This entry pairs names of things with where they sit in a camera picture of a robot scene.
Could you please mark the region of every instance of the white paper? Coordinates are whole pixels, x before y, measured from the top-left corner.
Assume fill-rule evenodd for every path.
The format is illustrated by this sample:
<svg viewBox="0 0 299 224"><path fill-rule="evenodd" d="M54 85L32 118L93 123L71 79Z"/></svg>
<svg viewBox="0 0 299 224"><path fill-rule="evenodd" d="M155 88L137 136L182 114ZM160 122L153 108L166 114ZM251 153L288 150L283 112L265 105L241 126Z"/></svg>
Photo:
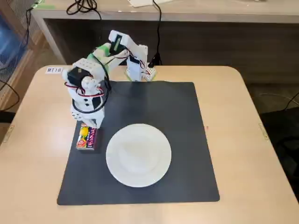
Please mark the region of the white paper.
<svg viewBox="0 0 299 224"><path fill-rule="evenodd" d="M154 4L153 0L128 0L128 1L133 7L152 6ZM155 2L158 5L168 1L173 1L173 0L155 0Z"/></svg>
<svg viewBox="0 0 299 224"><path fill-rule="evenodd" d="M46 74L61 74L63 67L48 67Z"/></svg>

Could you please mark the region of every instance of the wooden desk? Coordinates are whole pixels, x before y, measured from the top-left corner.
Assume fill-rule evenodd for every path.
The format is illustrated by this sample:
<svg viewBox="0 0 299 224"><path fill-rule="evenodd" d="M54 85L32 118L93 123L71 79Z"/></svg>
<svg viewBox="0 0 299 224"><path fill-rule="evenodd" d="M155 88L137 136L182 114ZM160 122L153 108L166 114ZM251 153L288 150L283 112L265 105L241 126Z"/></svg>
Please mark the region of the wooden desk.
<svg viewBox="0 0 299 224"><path fill-rule="evenodd" d="M54 53L63 63L67 62L67 60L62 52L63 46L57 42L62 39L61 32L66 31L55 30L46 20L99 19L95 12L68 15L65 11L73 2L74 0L45 0L32 11L37 24L43 31ZM127 0L97 0L97 2L98 10L103 20L158 20L158 11L153 6L134 8ZM299 23L299 2L297 0L269 0L268 2L248 2L248 0L174 0L160 4L160 7L163 12L163 21Z"/></svg>
<svg viewBox="0 0 299 224"><path fill-rule="evenodd" d="M75 120L60 75L41 68L0 147L0 223L297 224L299 206L238 71L157 67L156 80L195 84L220 201L58 206ZM126 80L124 67L110 77Z"/></svg>

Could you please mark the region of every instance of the power cord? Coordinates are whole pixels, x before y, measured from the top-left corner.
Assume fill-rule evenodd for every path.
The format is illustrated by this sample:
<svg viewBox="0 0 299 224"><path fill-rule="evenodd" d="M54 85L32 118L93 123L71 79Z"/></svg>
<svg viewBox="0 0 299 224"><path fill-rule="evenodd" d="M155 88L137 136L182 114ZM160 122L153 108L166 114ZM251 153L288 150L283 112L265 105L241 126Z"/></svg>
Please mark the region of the power cord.
<svg viewBox="0 0 299 224"><path fill-rule="evenodd" d="M25 34L24 34L24 36L23 36L23 38L21 40L18 52L13 57L13 59L7 64L6 67L0 69L0 72L6 70L7 68L9 68L12 61L14 61L14 67L16 67L16 65L18 63L18 59L20 57L20 53L27 47L28 42L29 42L29 29L30 29L30 23L31 23L31 11L32 11L32 9L33 9L33 6L30 7L29 9L27 9L26 13L25 13L25 15L26 15L26 32L25 32ZM3 85L0 88L0 92L3 90L3 88L5 86L8 86L16 94L16 96L17 96L18 99L17 99L17 101L14 104L12 104L11 106L9 106L8 108L0 110L0 112L8 111L9 109L11 109L15 105L17 105L19 103L19 101L20 101L20 95L18 94L18 92L10 84L8 84L9 79L10 78L8 78L6 81L0 80L0 82L3 83Z"/></svg>
<svg viewBox="0 0 299 224"><path fill-rule="evenodd" d="M285 108L284 108L282 111L285 111L286 109L288 109L290 103L291 103L291 102L296 98L296 96L298 96L298 95L299 95L299 92L298 92L295 96L293 96L293 97L290 99L290 101L288 102L288 104L285 106Z"/></svg>
<svg viewBox="0 0 299 224"><path fill-rule="evenodd" d="M162 65L162 60L161 60L161 56L159 53L159 46L160 46L160 24L161 24L161 18L162 18L162 11L160 6L155 2L155 0L153 0L154 5L158 8L159 10L159 22L158 22L158 27L157 27L157 35L158 35L158 44L157 44L157 52L154 55L153 59L151 60L151 62L149 63L149 67L153 68L156 65Z"/></svg>
<svg viewBox="0 0 299 224"><path fill-rule="evenodd" d="M73 7L77 7L77 9L75 11L71 11ZM90 11L96 12L96 14L98 14L98 16L100 18L100 22L101 22L101 27L100 27L100 29L101 29L100 40L101 40L102 33L103 33L102 16L98 12L97 8L98 8L98 3L96 0L75 0L75 2L73 4L71 4L70 6L67 7L66 13L68 15L74 15L74 14L77 14L78 12L81 12L81 13L88 13Z"/></svg>
<svg viewBox="0 0 299 224"><path fill-rule="evenodd" d="M0 110L0 112L4 112L4 111L8 111L9 109L11 109L11 108L13 108L14 106L16 106L18 103L19 103L19 101L20 101L20 95L17 93L17 91L10 85L10 84L8 84L7 82L4 82L4 81L2 81L2 80L0 80L0 82L2 82L4 85L7 85L12 91L14 91L14 93L15 93L15 95L17 96L17 101L14 103L14 104L12 104L11 106L9 106L8 108L6 108L6 109L3 109L3 110Z"/></svg>

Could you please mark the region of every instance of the snack package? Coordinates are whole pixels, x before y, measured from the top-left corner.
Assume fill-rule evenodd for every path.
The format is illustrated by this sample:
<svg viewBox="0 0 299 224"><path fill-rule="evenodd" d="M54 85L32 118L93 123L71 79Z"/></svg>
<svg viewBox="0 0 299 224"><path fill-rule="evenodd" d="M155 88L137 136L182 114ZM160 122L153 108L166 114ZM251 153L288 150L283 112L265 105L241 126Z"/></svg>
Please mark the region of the snack package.
<svg viewBox="0 0 299 224"><path fill-rule="evenodd" d="M78 150L95 150L97 129L81 124L76 148Z"/></svg>

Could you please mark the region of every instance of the label sticker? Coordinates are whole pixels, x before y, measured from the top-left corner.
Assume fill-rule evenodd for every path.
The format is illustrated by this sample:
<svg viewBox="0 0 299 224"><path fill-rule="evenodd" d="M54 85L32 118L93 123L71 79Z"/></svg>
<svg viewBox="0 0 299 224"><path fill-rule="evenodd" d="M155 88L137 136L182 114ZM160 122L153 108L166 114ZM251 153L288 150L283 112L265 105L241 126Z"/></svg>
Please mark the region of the label sticker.
<svg viewBox="0 0 299 224"><path fill-rule="evenodd" d="M60 74L62 70L62 67L48 67L46 70L46 74Z"/></svg>
<svg viewBox="0 0 299 224"><path fill-rule="evenodd" d="M9 139L10 134L13 131L13 129L14 129L14 125L11 125L9 127L9 129L7 130L7 132L6 132L6 135L4 136L3 143L7 143L8 142L8 139Z"/></svg>
<svg viewBox="0 0 299 224"><path fill-rule="evenodd" d="M262 123L259 123L258 125L260 126L260 129L261 129L261 131L262 131L262 133L263 133L263 137L265 138L265 140L269 140L269 136L268 136L268 134L267 134L267 132L266 132L266 129L265 129L265 127L263 126L263 124L262 124Z"/></svg>

